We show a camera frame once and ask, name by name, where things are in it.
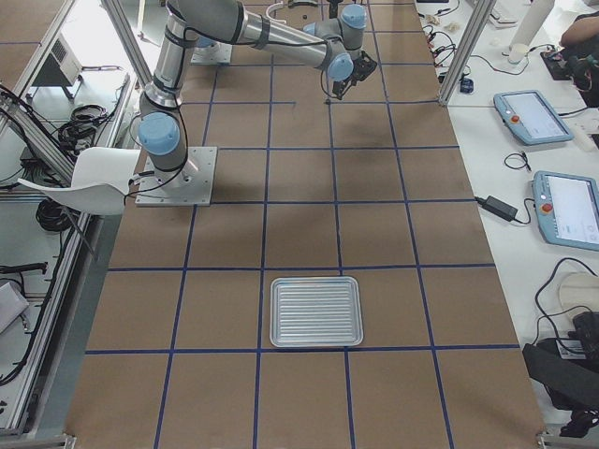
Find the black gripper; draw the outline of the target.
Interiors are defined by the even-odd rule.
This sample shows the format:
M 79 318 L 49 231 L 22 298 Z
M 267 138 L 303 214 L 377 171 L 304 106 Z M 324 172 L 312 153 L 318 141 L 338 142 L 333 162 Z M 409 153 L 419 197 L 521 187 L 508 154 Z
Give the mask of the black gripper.
M 365 51 L 361 50 L 354 61 L 352 74 L 340 84 L 340 91 L 346 92 L 359 82 L 366 80 L 377 68 L 377 62 Z

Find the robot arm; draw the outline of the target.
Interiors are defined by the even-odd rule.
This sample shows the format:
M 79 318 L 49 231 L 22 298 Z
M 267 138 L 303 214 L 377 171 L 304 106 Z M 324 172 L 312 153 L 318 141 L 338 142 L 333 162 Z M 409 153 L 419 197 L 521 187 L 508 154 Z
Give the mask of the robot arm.
M 333 97 L 367 79 L 377 63 L 363 49 L 367 13 L 362 5 L 302 29 L 251 12 L 240 1 L 168 1 L 168 21 L 153 78 L 140 100 L 138 140 L 158 186 L 178 187 L 193 176 L 181 90 L 201 39 L 280 54 L 311 66 L 333 82 Z

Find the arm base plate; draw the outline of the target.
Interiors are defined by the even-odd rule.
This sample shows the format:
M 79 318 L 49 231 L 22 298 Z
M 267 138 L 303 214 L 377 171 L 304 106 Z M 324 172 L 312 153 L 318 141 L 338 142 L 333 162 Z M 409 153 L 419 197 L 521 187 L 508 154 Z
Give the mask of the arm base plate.
M 229 65 L 232 46 L 220 42 L 212 42 L 207 46 L 194 49 L 191 65 Z
M 209 206 L 211 204 L 216 147 L 190 147 L 183 170 L 172 180 L 172 173 L 156 171 L 150 157 L 144 170 L 152 176 L 140 180 L 135 203 L 139 207 Z

